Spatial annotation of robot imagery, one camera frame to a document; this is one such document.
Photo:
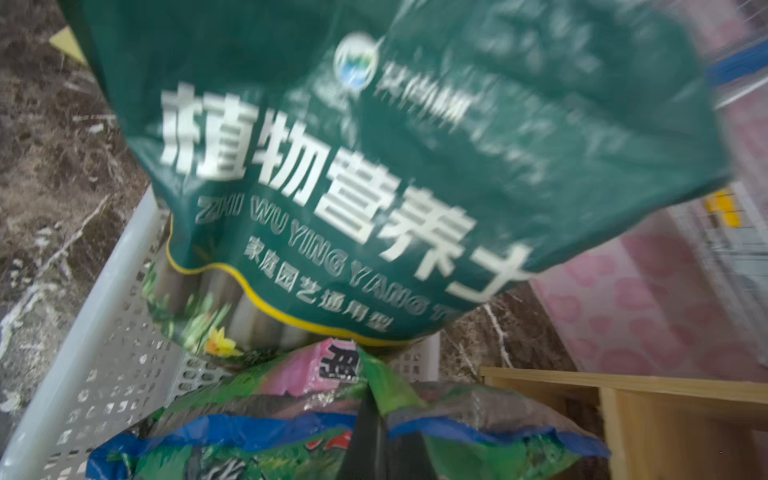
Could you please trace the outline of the yellow sticky note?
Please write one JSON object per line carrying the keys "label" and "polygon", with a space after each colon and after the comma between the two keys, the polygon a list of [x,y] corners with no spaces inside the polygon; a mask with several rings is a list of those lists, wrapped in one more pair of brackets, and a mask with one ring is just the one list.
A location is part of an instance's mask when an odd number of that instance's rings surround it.
{"label": "yellow sticky note", "polygon": [[69,26],[64,27],[52,35],[49,38],[49,43],[68,58],[74,60],[82,66],[85,66],[86,68],[89,67],[85,55],[83,54],[80,45]]}

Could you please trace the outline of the blue book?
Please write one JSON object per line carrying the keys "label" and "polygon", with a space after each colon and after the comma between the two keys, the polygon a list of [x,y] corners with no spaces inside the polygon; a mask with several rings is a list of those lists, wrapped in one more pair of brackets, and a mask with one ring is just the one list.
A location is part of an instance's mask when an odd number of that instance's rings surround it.
{"label": "blue book", "polygon": [[717,58],[707,68],[709,80],[722,86],[756,74],[767,67],[767,40],[762,39],[738,46]]}

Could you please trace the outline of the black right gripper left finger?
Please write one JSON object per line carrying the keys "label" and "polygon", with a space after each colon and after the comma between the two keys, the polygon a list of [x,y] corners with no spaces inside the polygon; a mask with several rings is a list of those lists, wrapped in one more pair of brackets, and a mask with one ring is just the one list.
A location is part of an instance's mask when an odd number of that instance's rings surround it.
{"label": "black right gripper left finger", "polygon": [[367,389],[358,411],[347,453],[336,478],[338,480],[386,479],[386,443],[384,419],[372,391]]}

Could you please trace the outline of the wooden shelf unit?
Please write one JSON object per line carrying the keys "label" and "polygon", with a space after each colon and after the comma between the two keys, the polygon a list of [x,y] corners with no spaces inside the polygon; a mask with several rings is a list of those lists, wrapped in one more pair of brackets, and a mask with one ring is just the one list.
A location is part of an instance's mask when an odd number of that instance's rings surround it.
{"label": "wooden shelf unit", "polygon": [[486,384],[599,408],[614,479],[760,479],[764,383],[484,367]]}

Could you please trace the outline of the bright green flower fertilizer bag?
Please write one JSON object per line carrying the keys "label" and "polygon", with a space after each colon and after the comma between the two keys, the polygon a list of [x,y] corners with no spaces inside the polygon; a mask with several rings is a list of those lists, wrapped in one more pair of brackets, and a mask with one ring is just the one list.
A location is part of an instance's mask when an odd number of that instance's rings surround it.
{"label": "bright green flower fertilizer bag", "polygon": [[337,479],[365,391],[388,440],[424,437],[438,479],[549,479],[604,442],[512,390],[411,382],[324,340],[183,395],[95,448],[89,479]]}

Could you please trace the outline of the white plastic basket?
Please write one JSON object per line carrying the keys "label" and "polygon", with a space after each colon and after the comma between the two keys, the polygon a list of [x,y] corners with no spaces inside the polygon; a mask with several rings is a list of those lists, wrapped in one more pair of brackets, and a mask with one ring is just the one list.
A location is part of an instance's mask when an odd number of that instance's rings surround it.
{"label": "white plastic basket", "polygon": [[226,373],[152,325],[141,283],[167,221],[146,191],[1,460],[4,479],[82,479],[90,452]]}

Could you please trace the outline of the dark green soil bag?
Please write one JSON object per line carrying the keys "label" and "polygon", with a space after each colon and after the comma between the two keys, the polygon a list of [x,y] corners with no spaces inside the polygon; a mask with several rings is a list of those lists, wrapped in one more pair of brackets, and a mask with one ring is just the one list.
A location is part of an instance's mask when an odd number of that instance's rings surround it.
{"label": "dark green soil bag", "polygon": [[64,1],[170,213],[142,295],[245,366],[398,350],[731,168],[648,1]]}

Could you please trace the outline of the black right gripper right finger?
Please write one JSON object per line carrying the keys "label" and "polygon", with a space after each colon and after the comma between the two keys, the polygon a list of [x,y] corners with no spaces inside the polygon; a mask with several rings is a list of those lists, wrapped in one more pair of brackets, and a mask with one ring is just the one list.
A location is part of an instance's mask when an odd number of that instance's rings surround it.
{"label": "black right gripper right finger", "polygon": [[390,480],[437,480],[421,433],[413,432],[388,440],[388,478]]}

